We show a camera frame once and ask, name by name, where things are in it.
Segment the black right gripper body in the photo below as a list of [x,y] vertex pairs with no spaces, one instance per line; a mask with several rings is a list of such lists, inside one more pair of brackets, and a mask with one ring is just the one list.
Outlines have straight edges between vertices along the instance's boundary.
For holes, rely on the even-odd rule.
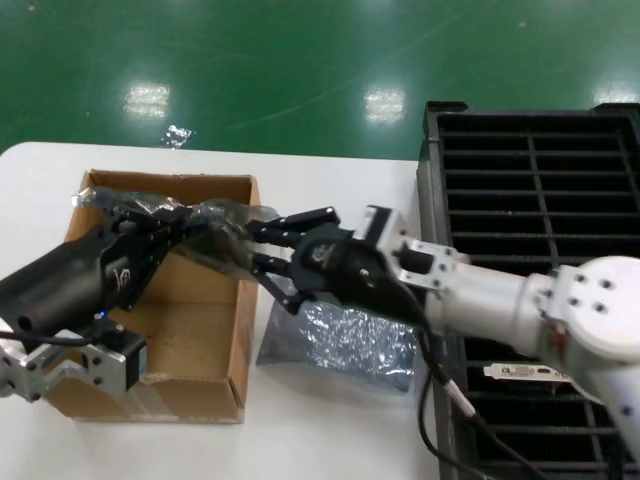
[[306,300],[356,309],[406,326],[424,326],[415,294],[393,274],[384,255],[352,233],[324,224],[294,249],[290,278]]

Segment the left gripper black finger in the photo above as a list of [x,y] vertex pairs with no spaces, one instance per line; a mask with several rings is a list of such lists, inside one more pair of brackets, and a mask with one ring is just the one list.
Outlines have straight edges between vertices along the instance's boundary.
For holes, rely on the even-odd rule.
[[181,239],[189,230],[192,207],[159,207],[150,212],[141,205],[115,201],[105,208],[105,237],[113,239],[124,234]]
[[141,240],[141,249],[130,261],[131,278],[126,292],[126,310],[131,311],[150,284],[165,257],[191,235],[191,227],[164,225]]

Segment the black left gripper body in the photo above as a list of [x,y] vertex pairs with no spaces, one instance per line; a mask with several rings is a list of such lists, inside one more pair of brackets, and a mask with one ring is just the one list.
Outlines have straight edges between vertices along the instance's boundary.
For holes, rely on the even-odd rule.
[[143,236],[105,237],[94,227],[1,280],[1,338],[24,345],[52,343],[120,307],[126,309],[130,261]]

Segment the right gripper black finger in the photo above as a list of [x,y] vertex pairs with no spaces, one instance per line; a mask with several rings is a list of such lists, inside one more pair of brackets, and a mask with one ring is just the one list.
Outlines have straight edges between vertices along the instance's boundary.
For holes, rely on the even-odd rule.
[[255,243],[296,248],[311,230],[325,224],[338,225],[340,217],[333,207],[324,207],[274,220],[251,220],[247,232]]
[[289,272],[290,263],[267,254],[253,255],[251,274],[287,313],[296,315],[304,301]]

